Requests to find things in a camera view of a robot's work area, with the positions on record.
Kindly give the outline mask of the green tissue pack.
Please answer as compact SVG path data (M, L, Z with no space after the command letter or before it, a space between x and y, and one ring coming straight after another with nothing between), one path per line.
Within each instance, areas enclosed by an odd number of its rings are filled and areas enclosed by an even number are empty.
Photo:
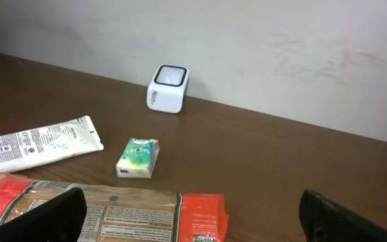
M131 138L116 163L118 178L151 178L160 151L156 139Z

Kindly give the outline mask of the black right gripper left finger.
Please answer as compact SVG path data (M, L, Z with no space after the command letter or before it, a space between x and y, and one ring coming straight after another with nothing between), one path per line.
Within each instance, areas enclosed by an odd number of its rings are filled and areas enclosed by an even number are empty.
M39 205L0 226L0 242L76 242L87 214L80 188Z

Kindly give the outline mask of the orange spaghetti package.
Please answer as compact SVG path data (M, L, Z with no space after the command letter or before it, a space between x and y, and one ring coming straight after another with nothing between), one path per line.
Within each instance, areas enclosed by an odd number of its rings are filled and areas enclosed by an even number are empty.
M46 181L0 173L0 225L72 189L82 189L87 214L80 241L223 241L229 216L222 194Z

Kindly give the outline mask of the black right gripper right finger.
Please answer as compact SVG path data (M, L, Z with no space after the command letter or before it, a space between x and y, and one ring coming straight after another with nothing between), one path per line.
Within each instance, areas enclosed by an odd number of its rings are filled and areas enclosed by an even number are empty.
M387 230L314 190L304 190L298 207L308 242L387 242Z

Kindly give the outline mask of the white cream tube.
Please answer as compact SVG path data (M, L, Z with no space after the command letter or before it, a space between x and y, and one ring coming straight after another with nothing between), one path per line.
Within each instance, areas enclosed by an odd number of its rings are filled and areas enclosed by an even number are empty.
M102 151L89 116L0 136L0 173L13 173Z

